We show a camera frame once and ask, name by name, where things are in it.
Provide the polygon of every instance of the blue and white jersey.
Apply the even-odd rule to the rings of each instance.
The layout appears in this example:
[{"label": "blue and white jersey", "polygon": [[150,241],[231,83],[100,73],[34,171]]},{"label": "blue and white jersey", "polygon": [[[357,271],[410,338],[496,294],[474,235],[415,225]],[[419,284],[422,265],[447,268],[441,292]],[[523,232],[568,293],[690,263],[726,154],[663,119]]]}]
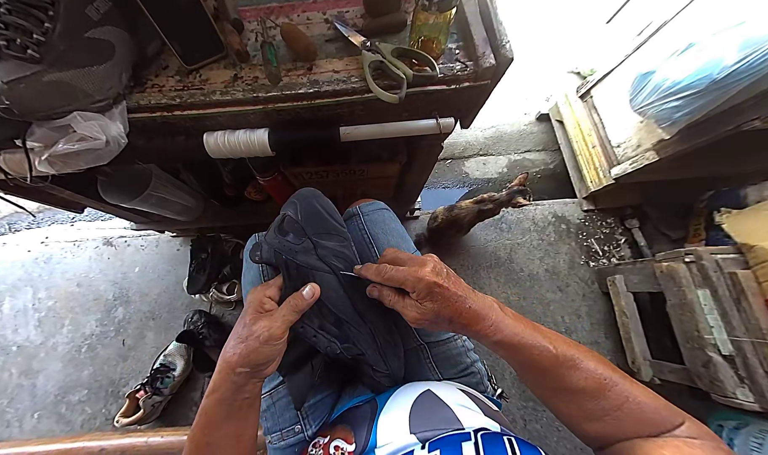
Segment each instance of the blue and white jersey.
[{"label": "blue and white jersey", "polygon": [[413,382],[338,409],[303,455],[542,455],[500,406],[454,382]]}]

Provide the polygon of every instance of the white pipe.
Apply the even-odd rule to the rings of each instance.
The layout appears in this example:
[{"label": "white pipe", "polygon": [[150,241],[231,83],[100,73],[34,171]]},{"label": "white pipe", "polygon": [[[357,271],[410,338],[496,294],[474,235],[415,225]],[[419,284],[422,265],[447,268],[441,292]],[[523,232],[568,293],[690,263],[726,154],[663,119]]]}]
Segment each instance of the white pipe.
[{"label": "white pipe", "polygon": [[224,129],[205,133],[205,150],[213,158],[274,156],[269,148],[269,129]]},{"label": "white pipe", "polygon": [[[425,120],[394,121],[372,125],[342,126],[341,142],[366,141],[369,139],[401,138],[425,134],[449,134],[454,131],[454,118],[430,118]],[[245,158],[274,156],[269,146],[268,128],[225,129],[208,131],[203,138],[205,150],[213,158]]]},{"label": "white pipe", "polygon": [[425,134],[445,134],[454,131],[454,118],[430,118],[426,120],[394,121],[373,125],[343,126],[339,128],[342,142],[366,141],[369,139],[402,138]]}]

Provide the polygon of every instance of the hand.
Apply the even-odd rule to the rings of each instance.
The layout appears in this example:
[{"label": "hand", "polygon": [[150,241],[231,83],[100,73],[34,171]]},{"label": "hand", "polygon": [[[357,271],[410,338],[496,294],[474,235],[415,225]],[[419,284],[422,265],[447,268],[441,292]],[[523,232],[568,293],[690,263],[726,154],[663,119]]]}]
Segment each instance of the hand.
[{"label": "hand", "polygon": [[319,298],[319,285],[310,283],[278,306],[283,277],[278,275],[249,291],[227,344],[222,362],[246,380],[263,382],[277,370],[288,343],[288,330]]},{"label": "hand", "polygon": [[378,264],[358,265],[374,281],[367,295],[393,308],[410,326],[487,337],[504,318],[501,304],[462,281],[434,254],[415,256],[389,248]]}]

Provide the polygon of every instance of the blue jeans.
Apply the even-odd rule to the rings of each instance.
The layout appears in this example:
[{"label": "blue jeans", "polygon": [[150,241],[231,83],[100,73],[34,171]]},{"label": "blue jeans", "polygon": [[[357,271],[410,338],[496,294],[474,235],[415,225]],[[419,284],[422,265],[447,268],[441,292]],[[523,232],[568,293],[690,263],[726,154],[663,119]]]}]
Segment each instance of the blue jeans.
[{"label": "blue jeans", "polygon": [[[398,217],[383,202],[365,202],[350,208],[343,219],[362,264],[377,262],[387,248],[420,254]],[[250,289],[276,275],[271,267],[255,264],[248,258],[252,244],[261,235],[254,234],[244,250],[241,277],[244,299]],[[474,353],[474,345],[468,338],[412,327],[405,329],[401,338],[404,382],[452,380],[480,393],[493,394],[488,371]],[[264,382],[260,403],[260,424],[264,428],[269,455],[300,455],[335,408],[367,394],[369,390],[362,385],[318,383],[298,412],[285,381],[273,373]]]}]

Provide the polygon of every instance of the man's left hand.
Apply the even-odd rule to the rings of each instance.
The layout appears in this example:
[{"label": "man's left hand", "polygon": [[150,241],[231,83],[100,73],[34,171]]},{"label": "man's left hand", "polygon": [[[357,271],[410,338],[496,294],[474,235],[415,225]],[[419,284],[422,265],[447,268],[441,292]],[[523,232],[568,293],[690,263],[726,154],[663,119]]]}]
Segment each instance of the man's left hand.
[{"label": "man's left hand", "polygon": [[236,370],[245,380],[262,383],[277,370],[288,330],[319,298],[319,286],[310,283],[278,305],[282,290],[280,275],[252,289],[221,351],[219,363]]}]

